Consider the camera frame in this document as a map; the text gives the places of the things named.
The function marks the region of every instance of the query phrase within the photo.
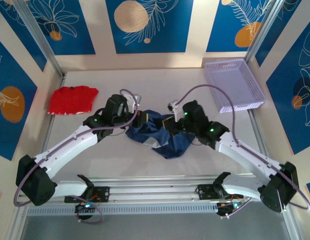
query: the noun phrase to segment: purple plastic basket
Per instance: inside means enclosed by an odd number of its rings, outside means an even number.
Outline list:
[[[258,108],[265,103],[265,95],[242,58],[205,63],[208,84],[224,90],[234,104],[235,111]],[[218,90],[210,88],[220,113],[231,112],[227,98]]]

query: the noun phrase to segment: blue cloth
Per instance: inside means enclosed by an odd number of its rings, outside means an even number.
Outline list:
[[[163,127],[162,121],[174,117],[174,115],[161,115],[152,110],[144,112],[148,113],[148,121],[141,127],[130,126],[126,131],[126,135],[136,142],[147,145],[166,159],[182,156],[195,136],[186,135],[185,133],[171,136]]]

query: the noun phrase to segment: red cloth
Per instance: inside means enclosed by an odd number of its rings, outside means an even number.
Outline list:
[[[88,86],[63,86],[54,91],[49,102],[48,114],[68,115],[88,113],[99,91]]]

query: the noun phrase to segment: cream wall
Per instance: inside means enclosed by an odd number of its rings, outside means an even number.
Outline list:
[[[45,126],[48,124],[47,99],[52,94],[52,90],[58,86],[60,77],[54,73],[49,64],[46,65],[44,72],[39,69],[1,13],[0,41],[37,85],[37,92],[13,160],[9,161],[0,156],[0,240],[3,240],[15,208],[13,196],[16,190],[15,179],[19,159],[25,154],[33,156],[40,151],[45,135]]]
[[[65,72],[80,70],[200,68],[203,58],[244,57],[246,52],[206,52],[220,0],[194,0],[185,53],[116,54],[104,0],[79,0],[96,55],[64,55]]]
[[[305,185],[310,183],[310,147],[293,155],[279,115],[266,86],[266,81],[309,22],[310,0],[302,0],[262,66],[259,68],[255,61],[249,64],[267,97],[267,102],[255,112],[258,116],[270,156],[277,161],[283,163],[289,161],[296,166],[299,186],[305,194],[307,194]],[[298,194],[293,198],[293,202],[303,206],[306,205]],[[292,208],[296,211],[297,219],[305,234],[305,239],[310,240],[310,211]]]

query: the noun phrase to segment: white table surface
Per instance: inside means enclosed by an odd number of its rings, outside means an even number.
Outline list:
[[[85,85],[97,88],[92,112],[78,115],[57,115],[48,141],[53,147],[72,134],[82,122],[97,109],[103,108],[112,94],[126,88],[142,96],[140,110],[153,110],[169,114],[167,104],[180,99],[190,88],[205,84],[203,68],[107,70],[68,72],[65,86]],[[231,129],[231,113],[219,113],[208,87],[193,91],[183,104],[197,100],[210,120],[218,121]],[[246,110],[236,112],[237,136],[258,150],[251,121]],[[56,180],[74,180],[77,174],[90,178],[198,176],[249,173],[229,157],[208,146],[190,145],[185,154],[175,159],[165,159],[145,145],[129,139],[124,133],[108,136],[67,163],[55,176]]]

